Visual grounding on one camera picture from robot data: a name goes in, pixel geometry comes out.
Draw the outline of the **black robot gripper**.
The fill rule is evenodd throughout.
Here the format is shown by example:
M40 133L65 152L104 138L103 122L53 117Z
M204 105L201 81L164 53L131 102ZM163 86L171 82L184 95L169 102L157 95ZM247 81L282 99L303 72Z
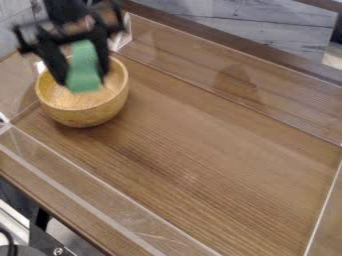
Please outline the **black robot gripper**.
M18 52L36 51L54 81L64 86L69 66L58 46L91 40L97 53L100 80L104 80L109 70L107 39L125 30L119 2L104 0L101 4L88 5L85 0L42 0L42 3L48 17L12 26Z

